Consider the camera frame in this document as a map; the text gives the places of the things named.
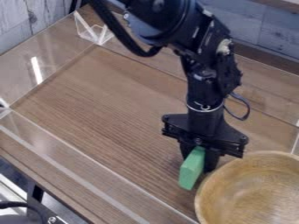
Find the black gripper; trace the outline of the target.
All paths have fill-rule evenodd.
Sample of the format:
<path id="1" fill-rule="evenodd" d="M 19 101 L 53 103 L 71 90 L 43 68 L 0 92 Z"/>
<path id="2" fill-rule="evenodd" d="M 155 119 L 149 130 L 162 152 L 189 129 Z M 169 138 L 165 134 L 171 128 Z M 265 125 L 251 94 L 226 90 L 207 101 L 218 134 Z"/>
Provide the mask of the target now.
<path id="1" fill-rule="evenodd" d="M 249 137 L 229 125 L 225 119 L 225 109 L 211 112 L 163 115 L 163 134 L 178 140 L 182 157 L 187 158 L 197 146 L 205 147 L 205 172 L 213 172 L 221 161 L 221 156 L 229 154 L 242 158 Z"/>

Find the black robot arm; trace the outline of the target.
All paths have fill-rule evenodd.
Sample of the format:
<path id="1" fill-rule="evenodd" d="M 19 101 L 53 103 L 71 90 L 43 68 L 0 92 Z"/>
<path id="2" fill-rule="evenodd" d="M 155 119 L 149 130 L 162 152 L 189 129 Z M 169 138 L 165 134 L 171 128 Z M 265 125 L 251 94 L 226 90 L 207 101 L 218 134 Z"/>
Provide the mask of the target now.
<path id="1" fill-rule="evenodd" d="M 211 172 L 221 157 L 241 158 L 249 144 L 247 135 L 225 118 L 227 98 L 246 100 L 235 92 L 243 73 L 230 29 L 198 0 L 117 0 L 127 25 L 121 24 L 109 1 L 89 0 L 127 50 L 149 58 L 169 47 L 181 58 L 189 112 L 163 115 L 163 134 L 178 140 L 186 158 L 194 148 L 203 148 L 203 170 Z"/>

